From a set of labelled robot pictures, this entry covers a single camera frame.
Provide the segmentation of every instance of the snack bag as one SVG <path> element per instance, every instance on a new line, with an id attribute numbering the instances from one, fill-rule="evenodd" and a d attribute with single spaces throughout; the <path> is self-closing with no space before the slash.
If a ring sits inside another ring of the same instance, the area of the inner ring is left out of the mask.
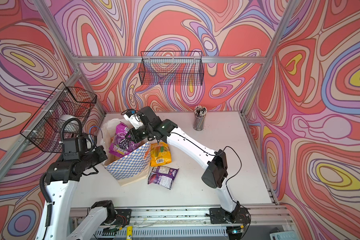
<path id="1" fill-rule="evenodd" d="M 171 152 L 165 142 L 151 144 L 151 167 L 162 166 L 172 162 Z"/>
<path id="2" fill-rule="evenodd" d="M 109 147 L 110 154 L 116 157 L 124 157 L 139 147 L 140 143 L 134 143 L 131 140 L 125 139 L 128 131 L 129 128 L 122 122 L 116 126 L 115 137 Z"/>
<path id="3" fill-rule="evenodd" d="M 154 167 L 148 177 L 148 184 L 156 183 L 162 185 L 163 187 L 171 189 L 178 171 L 178 169 L 165 166 Z"/>

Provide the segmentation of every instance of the swirl pattern wallpaper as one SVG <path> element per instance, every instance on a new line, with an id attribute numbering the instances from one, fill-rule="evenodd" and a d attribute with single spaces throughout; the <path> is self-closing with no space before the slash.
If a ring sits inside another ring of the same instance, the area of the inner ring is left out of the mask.
<path id="1" fill-rule="evenodd" d="M 0 1 L 0 159 L 53 90 L 72 74 L 32 1 Z M 86 131 L 99 124 L 91 112 Z M 0 239 L 33 239 L 44 198 L 38 182 L 56 154 L 29 145 L 0 183 Z"/>
<path id="2" fill-rule="evenodd" d="M 360 240 L 360 1 L 300 3 L 246 118 L 302 238 Z"/>
<path id="3" fill-rule="evenodd" d="M 55 1 L 51 10 L 77 56 L 139 56 L 192 51 L 204 56 L 264 56 L 284 1 Z M 202 86 L 141 86 L 139 64 L 83 63 L 105 111 L 241 110 L 259 64 L 205 64 Z"/>

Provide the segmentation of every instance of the pencil holder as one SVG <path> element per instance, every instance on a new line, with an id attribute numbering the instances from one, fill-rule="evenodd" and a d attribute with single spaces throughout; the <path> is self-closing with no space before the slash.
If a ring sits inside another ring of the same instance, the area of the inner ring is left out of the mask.
<path id="1" fill-rule="evenodd" d="M 195 115 L 195 121 L 193 122 L 193 129 L 195 129 L 196 131 L 201 131 L 204 129 L 205 116 L 206 114 L 202 117 L 198 117 Z"/>

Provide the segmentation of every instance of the purple snack bag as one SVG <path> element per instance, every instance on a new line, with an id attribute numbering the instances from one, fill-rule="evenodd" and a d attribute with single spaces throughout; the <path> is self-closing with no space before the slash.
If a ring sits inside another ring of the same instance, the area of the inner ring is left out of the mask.
<path id="1" fill-rule="evenodd" d="M 172 183 L 175 180 L 178 171 L 178 169 L 166 166 L 154 167 L 148 177 L 148 184 L 156 183 L 162 185 L 163 187 L 171 189 Z"/>
<path id="2" fill-rule="evenodd" d="M 125 139 L 128 131 L 129 128 L 122 122 L 116 126 L 115 137 L 109 147 L 110 154 L 116 157 L 124 157 L 139 147 L 140 143 Z"/>

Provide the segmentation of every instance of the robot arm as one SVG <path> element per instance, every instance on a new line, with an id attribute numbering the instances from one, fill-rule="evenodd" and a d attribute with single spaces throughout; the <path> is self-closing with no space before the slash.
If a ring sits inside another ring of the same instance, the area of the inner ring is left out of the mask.
<path id="1" fill-rule="evenodd" d="M 203 182 L 216 189 L 221 208 L 226 211 L 226 218 L 231 222 L 235 219 L 240 205 L 226 185 L 228 166 L 223 150 L 215 152 L 203 146 L 185 134 L 174 122 L 168 119 L 161 121 L 150 107 L 138 111 L 129 109 L 124 118 L 134 126 L 127 134 L 130 140 L 140 142 L 147 138 L 150 141 L 164 141 L 179 148 L 200 164 L 205 170 L 202 175 Z"/>
<path id="2" fill-rule="evenodd" d="M 138 111 L 129 109 L 124 118 L 134 126 L 127 134 L 127 139 L 134 142 L 140 142 L 145 138 L 149 141 L 154 139 L 164 141 L 187 153 L 200 164 L 205 170 L 202 180 L 206 185 L 216 189 L 221 208 L 225 211 L 225 219 L 230 222 L 235 220 L 240 204 L 230 194 L 226 185 L 228 166 L 223 150 L 215 152 L 203 146 L 185 134 L 174 122 L 168 119 L 161 121 L 150 107 Z M 98 171 L 95 165 L 107 159 L 102 146 L 87 148 L 87 134 L 80 133 L 77 137 L 64 139 L 64 128 L 72 121 L 77 121 L 81 129 L 81 122 L 77 118 L 71 118 L 63 124 L 61 132 L 63 152 L 59 159 L 49 166 L 40 181 L 40 188 L 46 202 L 36 234 L 37 240 L 87 240 L 91 238 L 99 225 L 112 224 L 116 218 L 115 209 L 110 200 L 96 202 L 79 227 L 66 237 L 69 211 L 77 183 L 82 175 L 86 175 L 83 173 L 85 170 L 93 168 L 96 172 L 91 174 L 96 174 Z"/>

